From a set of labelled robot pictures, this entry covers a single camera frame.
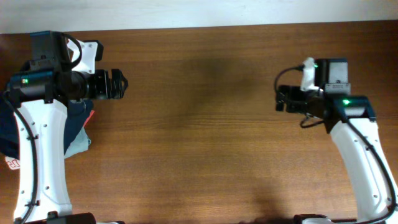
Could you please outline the dark blue shorts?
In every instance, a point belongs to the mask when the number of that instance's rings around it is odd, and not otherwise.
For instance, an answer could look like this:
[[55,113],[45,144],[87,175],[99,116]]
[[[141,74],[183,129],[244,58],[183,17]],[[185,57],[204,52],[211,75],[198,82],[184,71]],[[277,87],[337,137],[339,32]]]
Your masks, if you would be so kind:
[[[88,150],[91,139],[85,131],[85,124],[93,114],[93,102],[69,102],[68,116],[65,123],[64,155],[71,157]],[[1,99],[1,153],[5,156],[19,159],[19,137],[16,119],[12,110]]]

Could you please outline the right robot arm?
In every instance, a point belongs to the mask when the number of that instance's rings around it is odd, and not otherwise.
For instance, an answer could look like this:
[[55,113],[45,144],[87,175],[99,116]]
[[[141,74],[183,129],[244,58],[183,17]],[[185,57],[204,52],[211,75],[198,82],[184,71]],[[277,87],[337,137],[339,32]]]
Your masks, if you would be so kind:
[[307,58],[274,80],[277,111],[302,114],[302,129],[323,125],[345,164],[357,217],[341,223],[397,223],[397,184],[366,96],[351,94],[348,61]]

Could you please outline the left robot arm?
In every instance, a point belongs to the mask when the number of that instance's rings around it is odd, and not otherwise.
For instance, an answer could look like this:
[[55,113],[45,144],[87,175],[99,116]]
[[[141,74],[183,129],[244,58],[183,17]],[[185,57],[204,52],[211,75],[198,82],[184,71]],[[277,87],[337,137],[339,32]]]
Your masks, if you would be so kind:
[[65,177],[64,134],[71,101],[118,100],[128,86],[122,71],[97,69],[98,40],[56,31],[34,32],[32,58],[2,94],[17,123],[19,195],[14,223],[95,223],[72,211]]

